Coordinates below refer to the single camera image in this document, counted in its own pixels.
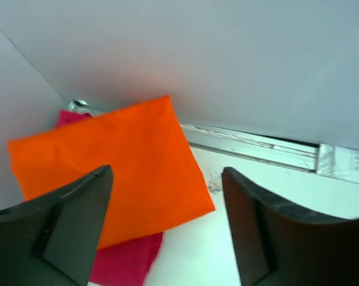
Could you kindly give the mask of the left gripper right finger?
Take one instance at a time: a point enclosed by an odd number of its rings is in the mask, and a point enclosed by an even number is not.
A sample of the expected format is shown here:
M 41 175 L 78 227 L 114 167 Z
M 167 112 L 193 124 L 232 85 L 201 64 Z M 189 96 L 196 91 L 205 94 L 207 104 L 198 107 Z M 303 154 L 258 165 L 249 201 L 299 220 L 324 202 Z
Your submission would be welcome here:
M 221 178 L 242 285 L 359 285 L 359 218 L 300 206 L 232 167 Z

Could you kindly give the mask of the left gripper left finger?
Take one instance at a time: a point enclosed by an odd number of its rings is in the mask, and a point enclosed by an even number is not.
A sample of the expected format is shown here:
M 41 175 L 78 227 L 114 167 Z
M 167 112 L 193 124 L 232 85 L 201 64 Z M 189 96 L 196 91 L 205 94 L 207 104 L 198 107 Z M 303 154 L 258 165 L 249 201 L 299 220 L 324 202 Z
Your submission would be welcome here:
M 112 185 L 105 165 L 0 210 L 0 285 L 87 285 Z

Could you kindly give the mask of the orange t shirt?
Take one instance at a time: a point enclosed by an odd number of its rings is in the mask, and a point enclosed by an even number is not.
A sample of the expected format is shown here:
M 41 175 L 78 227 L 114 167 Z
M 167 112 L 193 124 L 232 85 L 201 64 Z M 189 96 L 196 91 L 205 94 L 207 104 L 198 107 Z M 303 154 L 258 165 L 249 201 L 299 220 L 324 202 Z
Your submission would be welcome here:
M 111 166 L 100 248 L 164 232 L 215 209 L 168 96 L 12 140 L 8 152 L 27 200 Z

